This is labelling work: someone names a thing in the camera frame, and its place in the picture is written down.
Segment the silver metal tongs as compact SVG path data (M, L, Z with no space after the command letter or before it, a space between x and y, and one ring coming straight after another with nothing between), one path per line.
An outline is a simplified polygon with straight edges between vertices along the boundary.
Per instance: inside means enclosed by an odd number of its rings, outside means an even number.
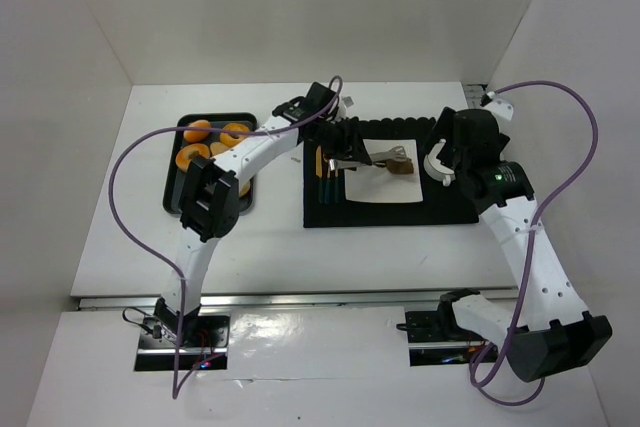
M339 160L339 159L328 159L328 166L330 171L337 170L351 170L357 169L359 167L368 167L368 166L378 166L378 165L386 165L387 161L394 162L407 162L409 157L405 149L402 146L395 146L387 151L376 152L369 155L369 163L365 163L362 161L356 160Z

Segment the brown croissant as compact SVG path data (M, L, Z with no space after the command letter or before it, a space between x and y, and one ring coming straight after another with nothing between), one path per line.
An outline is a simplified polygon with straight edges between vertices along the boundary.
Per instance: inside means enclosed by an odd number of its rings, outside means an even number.
M402 161L388 159L385 161L385 167L389 173L396 176L413 175L415 172L413 162L410 158Z

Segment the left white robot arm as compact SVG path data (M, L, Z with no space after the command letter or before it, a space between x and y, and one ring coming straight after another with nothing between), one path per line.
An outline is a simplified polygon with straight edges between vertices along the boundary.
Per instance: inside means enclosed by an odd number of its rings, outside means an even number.
M198 329L204 279L219 241L239 220L241 188L303 142L318 144L338 158L368 160L357 118L317 118L295 127L289 118L277 115L217 157L191 161L180 198L182 237L171 280L154 310L178 345Z

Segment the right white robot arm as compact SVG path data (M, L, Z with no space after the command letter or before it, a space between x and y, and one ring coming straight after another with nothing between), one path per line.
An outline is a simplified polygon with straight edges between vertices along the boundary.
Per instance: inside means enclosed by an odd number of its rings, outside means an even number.
M444 108L429 136L427 158L450 171L490 228L519 291L513 311L473 289L443 295L440 309L452 328L505 350L513 373L532 382L587 365L613 329L606 316L591 314L569 281L523 167L502 157L508 142L488 109Z

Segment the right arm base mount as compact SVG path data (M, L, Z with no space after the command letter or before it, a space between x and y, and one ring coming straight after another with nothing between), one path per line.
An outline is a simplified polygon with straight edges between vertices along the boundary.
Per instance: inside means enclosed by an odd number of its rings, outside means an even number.
M396 329L406 334L411 367L468 364L487 341L460 328L453 316L453 302L479 294L459 289L443 294L435 310L407 311Z

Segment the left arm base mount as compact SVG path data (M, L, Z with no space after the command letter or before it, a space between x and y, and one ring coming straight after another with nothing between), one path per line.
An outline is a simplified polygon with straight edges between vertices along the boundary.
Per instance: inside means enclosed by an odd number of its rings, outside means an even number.
M122 320L139 329L135 372L168 372L174 369L176 336L155 316L137 308L122 311ZM230 335L229 315L205 315L195 330L183 335L179 370L226 370Z

